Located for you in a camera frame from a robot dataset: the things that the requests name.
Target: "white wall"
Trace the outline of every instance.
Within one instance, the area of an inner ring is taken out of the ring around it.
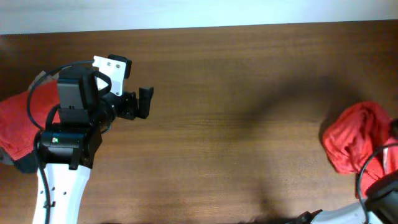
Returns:
[[[398,0],[0,0],[0,34],[398,19]]]

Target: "wood grain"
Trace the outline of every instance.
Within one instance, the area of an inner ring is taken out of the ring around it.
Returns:
[[[154,86],[147,120],[103,135],[79,223],[237,223],[355,202],[319,142],[357,101],[398,114],[398,22],[4,35],[0,98],[93,55]],[[0,223],[31,223],[36,176],[0,166]]]

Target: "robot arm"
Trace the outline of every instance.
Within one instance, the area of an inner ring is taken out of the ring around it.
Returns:
[[[69,67],[60,72],[57,82],[60,104],[49,113],[45,130],[35,141],[45,166],[50,190],[46,202],[44,182],[37,172],[39,186],[33,224],[45,223],[50,205],[50,223],[74,224],[78,220],[83,191],[93,167],[94,155],[116,117],[133,120],[149,116],[153,88],[123,91],[129,78],[131,61],[110,55],[94,57],[94,67]],[[52,124],[58,111],[60,123]]]
[[[398,170],[373,184],[367,195],[365,206],[369,223],[398,223]],[[305,212],[288,224],[363,224],[364,222],[364,210],[357,202],[335,211],[321,211],[316,214]]]

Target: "white mount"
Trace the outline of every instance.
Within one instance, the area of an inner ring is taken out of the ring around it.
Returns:
[[[69,164],[47,164],[44,169],[50,188],[51,207],[50,224],[76,224],[80,201],[91,169],[78,166],[70,170]],[[40,171],[37,171],[38,191],[33,224],[44,224],[46,209],[45,193]]]
[[[93,67],[97,67],[100,72],[111,78],[111,93],[116,96],[121,96],[123,94],[124,71],[126,70],[125,62],[94,56]],[[108,86],[108,84],[97,78],[97,86],[98,90],[102,90]]]
[[[383,224],[373,212],[369,213],[370,224]],[[311,222],[311,224],[363,224],[365,213],[359,202],[345,206],[334,211],[322,211]]]

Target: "red cloth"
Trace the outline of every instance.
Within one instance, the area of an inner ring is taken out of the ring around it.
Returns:
[[[32,152],[34,136],[38,131],[27,115],[28,94],[25,91],[0,102],[0,147],[14,160]],[[47,114],[59,102],[56,81],[39,86],[30,103],[33,118],[44,127]],[[54,122],[59,122],[58,114],[55,115]]]
[[[323,134],[323,146],[336,171],[358,173],[376,147],[397,142],[390,138],[390,122],[387,112],[374,102],[358,103],[345,110]],[[363,175],[363,194],[375,181],[397,169],[398,150],[392,147],[386,155],[381,152]]]

